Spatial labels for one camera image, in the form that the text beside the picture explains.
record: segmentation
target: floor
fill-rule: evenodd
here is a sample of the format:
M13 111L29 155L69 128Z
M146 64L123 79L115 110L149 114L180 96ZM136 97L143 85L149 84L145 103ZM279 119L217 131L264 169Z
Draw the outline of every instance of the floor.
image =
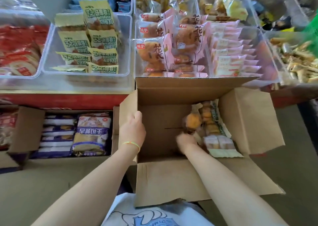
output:
M253 160L284 189L286 195L263 198L291 226L318 225L317 154L297 106L277 109L276 113L286 146L254 156ZM23 171L0 175L2 225L30 225L106 158L31 160ZM213 224L226 225L211 200L200 204Z

